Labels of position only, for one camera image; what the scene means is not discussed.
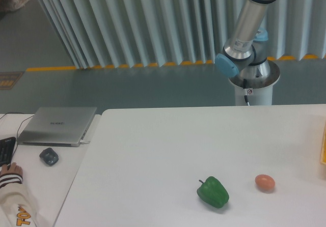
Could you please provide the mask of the person's hand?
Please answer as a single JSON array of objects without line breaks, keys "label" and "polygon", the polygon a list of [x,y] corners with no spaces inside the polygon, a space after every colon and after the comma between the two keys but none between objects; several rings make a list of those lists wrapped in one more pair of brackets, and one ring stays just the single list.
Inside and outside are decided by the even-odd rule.
[{"label": "person's hand", "polygon": [[18,175],[23,177],[23,169],[21,166],[17,165],[16,162],[10,165],[4,164],[1,168],[1,177],[4,175]]}]

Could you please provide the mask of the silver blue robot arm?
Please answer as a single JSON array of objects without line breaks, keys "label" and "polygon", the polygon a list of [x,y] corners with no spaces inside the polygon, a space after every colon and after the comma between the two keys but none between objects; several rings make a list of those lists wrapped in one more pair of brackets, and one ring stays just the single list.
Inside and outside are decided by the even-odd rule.
[{"label": "silver blue robot arm", "polygon": [[225,42],[223,52],[217,54],[214,60],[225,76],[235,77],[246,67],[265,62],[266,56],[259,57],[254,42],[268,5],[275,1],[245,0],[231,38]]}]

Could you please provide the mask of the cream sleeved forearm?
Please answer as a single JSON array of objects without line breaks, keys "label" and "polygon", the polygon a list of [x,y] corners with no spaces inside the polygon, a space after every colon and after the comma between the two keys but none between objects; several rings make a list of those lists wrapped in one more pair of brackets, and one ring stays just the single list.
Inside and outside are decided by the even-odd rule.
[{"label": "cream sleeved forearm", "polygon": [[39,226],[36,208],[18,173],[1,176],[1,226]]}]

